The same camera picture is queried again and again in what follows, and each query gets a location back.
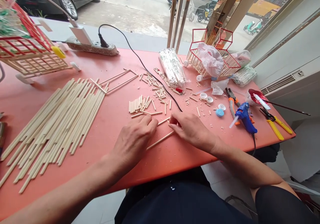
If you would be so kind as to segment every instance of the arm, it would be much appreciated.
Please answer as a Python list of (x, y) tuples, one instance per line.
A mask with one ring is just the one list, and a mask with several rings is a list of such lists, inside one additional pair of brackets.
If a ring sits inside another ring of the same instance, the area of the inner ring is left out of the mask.
[(150, 115), (124, 126), (113, 150), (67, 183), (5, 219), (5, 223), (71, 223), (99, 193), (128, 173), (144, 156), (158, 125)]
[(225, 144), (196, 115), (174, 112), (169, 126), (185, 141), (223, 161), (235, 176), (252, 189), (254, 199), (257, 190), (266, 185), (278, 186), (297, 196), (278, 174), (251, 155)]

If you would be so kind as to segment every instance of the plug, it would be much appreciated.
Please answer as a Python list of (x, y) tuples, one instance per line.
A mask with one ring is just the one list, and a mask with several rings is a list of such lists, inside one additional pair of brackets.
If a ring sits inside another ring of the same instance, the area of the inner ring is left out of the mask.
[(109, 45), (106, 43), (106, 41), (104, 41), (102, 35), (101, 35), (101, 34), (98, 34), (98, 36), (99, 36), (99, 38), (100, 38), (100, 45), (101, 45), (101, 47), (103, 47), (103, 48), (108, 48)]

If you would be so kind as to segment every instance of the pavement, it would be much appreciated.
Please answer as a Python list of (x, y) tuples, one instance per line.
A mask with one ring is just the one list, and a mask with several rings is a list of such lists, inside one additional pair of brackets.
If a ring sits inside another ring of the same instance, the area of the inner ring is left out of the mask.
[[(78, 10), (78, 23), (98, 27), (103, 23), (116, 28), (155, 37), (168, 37), (170, 10), (167, 0), (101, 0), (89, 3)], [(245, 16), (233, 35), (233, 44), (229, 49), (242, 50), (254, 38), (243, 30), (246, 24), (256, 18)], [(181, 41), (192, 41), (192, 29), (205, 29), (207, 22), (186, 20)], [(195, 33), (195, 41), (202, 38), (202, 31)]]

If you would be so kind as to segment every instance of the table surface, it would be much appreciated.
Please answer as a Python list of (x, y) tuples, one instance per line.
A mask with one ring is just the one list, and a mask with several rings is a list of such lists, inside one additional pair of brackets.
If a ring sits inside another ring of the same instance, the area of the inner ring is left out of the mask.
[[(5, 117), (3, 117), (2, 121), (8, 123), (5, 147), (7, 147), (18, 135), (53, 92), (57, 88), (63, 87), (70, 79), (92, 78), (95, 80), (100, 78), (100, 81), (102, 81), (123, 72), (123, 68), (130, 68), (138, 74), (145, 73), (140, 61), (131, 50), (119, 49), (119, 52), (120, 55), (108, 57), (99, 54), (68, 51), (67, 62), (75, 61), (82, 69), (81, 72), (70, 69), (36, 77), (33, 78), (35, 81), (33, 85), (23, 84), (15, 78), (14, 75), (17, 73), (15, 70), (8, 66), (4, 66), (6, 78), (0, 85), (0, 111), (5, 112)], [(144, 62), (147, 69), (149, 69), (156, 77), (159, 77), (153, 70), (154, 67), (161, 69), (158, 53), (137, 51), (137, 54)], [(183, 96), (171, 92), (182, 110), (184, 112), (197, 114), (196, 106), (198, 106), (201, 114), (200, 119), (210, 131), (219, 135), (229, 145), (236, 146), (243, 151), (253, 150), (254, 144), (252, 137), (246, 132), (243, 125), (234, 126), (232, 129), (229, 128), (229, 125), (232, 122), (232, 116), (228, 109), (222, 118), (217, 117), (212, 110), (213, 108), (216, 108), (219, 103), (223, 103), (228, 108), (227, 97), (223, 95), (215, 96), (214, 103), (211, 107), (205, 105), (203, 102), (199, 101), (196, 103), (192, 100), (189, 100), (189, 106), (186, 105), (185, 100), (191, 95), (190, 93), (195, 93), (208, 88), (210, 86), (210, 81), (202, 81), (201, 86), (197, 87), (195, 82), (197, 72), (191, 66), (184, 68), (184, 71), (188, 80), (186, 87), (193, 88), (193, 91), (186, 90), (186, 95)], [(112, 81), (109, 87), (115, 87), (131, 77), (133, 77), (133, 74), (129, 72)], [(230, 81), (228, 86), (232, 90), (243, 94), (246, 93), (248, 88), (258, 89), (253, 82), (244, 88), (240, 88), (236, 86), (233, 81)], [(17, 184), (13, 184), (13, 180), (18, 174), (18, 168), (15, 168), (2, 188), (0, 188), (0, 220), (8, 217), (40, 196), (67, 182), (100, 159), (104, 154), (108, 153), (113, 148), (121, 128), (131, 120), (131, 115), (128, 113), (128, 101), (133, 101), (141, 94), (143, 96), (149, 95), (150, 97), (153, 97), (153, 91), (151, 89), (152, 88), (146, 83), (139, 81), (139, 79), (136, 78), (130, 83), (110, 92), (104, 98), (83, 146), (81, 148), (78, 147), (75, 155), (71, 156), (67, 154), (60, 167), (54, 164), (49, 165), (44, 175), (37, 176), (35, 180), (32, 180), (22, 194), (18, 194), (18, 192), (26, 177)], [(240, 102), (244, 102), (244, 96), (237, 94), (236, 92), (235, 95)], [(157, 112), (164, 111), (164, 105), (155, 97), (153, 100), (155, 101)], [(279, 113), (272, 105), (270, 106), (270, 113), (276, 115), (284, 122)], [(172, 110), (178, 110), (173, 101)], [(150, 105), (146, 111), (154, 112), (153, 106)], [(251, 111), (254, 115), (254, 126), (258, 130), (258, 133), (256, 134), (257, 148), (279, 142), (266, 119), (262, 113), (259, 112), (259, 108), (252, 107)], [(156, 115), (154, 118), (161, 121), (169, 117), (170, 113), (171, 111), (168, 107), (166, 116), (163, 112), (163, 114)], [(295, 137), (294, 133), (290, 135), (279, 126), (278, 129), (285, 140)], [(151, 143), (154, 143), (171, 131), (172, 130), (168, 127), (167, 123), (163, 123), (157, 128)], [(10, 156), (0, 164), (0, 178), (4, 176), (8, 169), (6, 163), (10, 159)], [(178, 136), (173, 135), (149, 150), (139, 164), (113, 187), (106, 190), (106, 193), (139, 185), (216, 160), (215, 157), (194, 148), (190, 144), (183, 142)]]

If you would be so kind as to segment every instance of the wire cutter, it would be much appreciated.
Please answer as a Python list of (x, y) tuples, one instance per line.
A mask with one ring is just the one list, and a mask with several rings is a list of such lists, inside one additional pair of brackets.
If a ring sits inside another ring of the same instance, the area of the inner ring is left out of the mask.
[[(231, 115), (232, 115), (233, 119), (235, 119), (236, 118), (236, 116), (235, 116), (236, 110), (234, 109), (234, 104), (235, 104), (236, 100), (238, 101), (238, 99), (235, 97), (235, 95), (233, 94), (231, 89), (226, 88), (225, 90), (226, 90), (226, 94), (227, 94), (228, 99), (229, 99), (229, 107), (230, 107)], [(239, 124), (240, 124), (240, 121), (237, 120), (235, 122), (235, 125), (237, 126)]]
[(283, 141), (284, 138), (282, 134), (279, 132), (277, 127), (275, 126), (274, 122), (278, 123), (283, 129), (287, 131), (287, 133), (292, 134), (292, 130), (288, 128), (282, 121), (280, 121), (276, 116), (271, 115), (265, 108), (260, 108), (260, 111), (266, 116), (267, 122), (269, 123), (270, 127), (279, 138), (279, 140)]

